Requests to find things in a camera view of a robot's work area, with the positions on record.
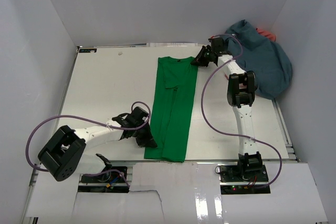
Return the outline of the green polo shirt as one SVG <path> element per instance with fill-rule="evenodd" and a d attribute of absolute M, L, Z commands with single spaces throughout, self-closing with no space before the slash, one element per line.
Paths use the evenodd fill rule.
<path fill-rule="evenodd" d="M 194 105 L 198 67 L 193 57 L 158 59 L 150 128 L 156 148 L 145 159 L 184 162 Z"/>

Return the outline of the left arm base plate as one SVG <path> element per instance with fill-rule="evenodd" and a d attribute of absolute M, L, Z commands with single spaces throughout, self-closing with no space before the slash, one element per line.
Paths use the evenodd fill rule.
<path fill-rule="evenodd" d="M 129 188 L 122 173 L 127 179 L 128 168 L 126 166 L 115 166 L 117 172 L 108 172 L 96 177 L 81 176 L 78 186 L 79 193 L 128 193 Z"/>

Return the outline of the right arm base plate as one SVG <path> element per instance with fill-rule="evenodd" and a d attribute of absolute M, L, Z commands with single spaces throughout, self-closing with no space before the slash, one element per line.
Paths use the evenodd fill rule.
<path fill-rule="evenodd" d="M 255 175 L 243 176 L 237 165 L 217 165 L 214 172 L 219 176 L 222 195 L 270 194 L 269 178 L 265 165 Z"/>

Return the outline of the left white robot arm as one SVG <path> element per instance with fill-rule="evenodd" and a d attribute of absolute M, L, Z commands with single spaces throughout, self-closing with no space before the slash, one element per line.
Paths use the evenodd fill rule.
<path fill-rule="evenodd" d="M 149 125 L 150 114 L 141 107 L 131 108 L 107 123 L 92 127 L 71 129 L 61 126 L 41 149 L 38 159 L 58 182 L 72 174 L 93 174 L 101 182 L 110 178 L 109 161 L 101 154 L 87 154 L 96 146 L 113 141 L 134 138 L 139 147 L 157 148 Z"/>

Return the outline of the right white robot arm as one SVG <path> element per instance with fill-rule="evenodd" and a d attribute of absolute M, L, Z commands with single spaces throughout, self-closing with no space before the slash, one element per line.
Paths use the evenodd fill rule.
<path fill-rule="evenodd" d="M 209 45 L 203 46 L 191 62 L 197 67 L 207 67 L 213 62 L 223 64 L 219 66 L 207 79 L 201 94 L 201 113 L 208 126 L 215 132 L 239 138 L 238 162 L 230 172 L 241 180 L 247 182 L 257 175 L 263 168 L 263 161 L 258 150 L 252 120 L 252 105 L 255 101 L 255 74 L 253 71 L 243 70 L 236 62 L 238 56 L 233 57 L 228 50 L 228 42 L 221 36 L 213 36 L 209 39 Z M 232 107 L 238 133 L 225 133 L 214 128 L 207 120 L 204 112 L 204 94 L 212 76 L 219 70 L 223 70 L 228 78 L 227 101 Z"/>

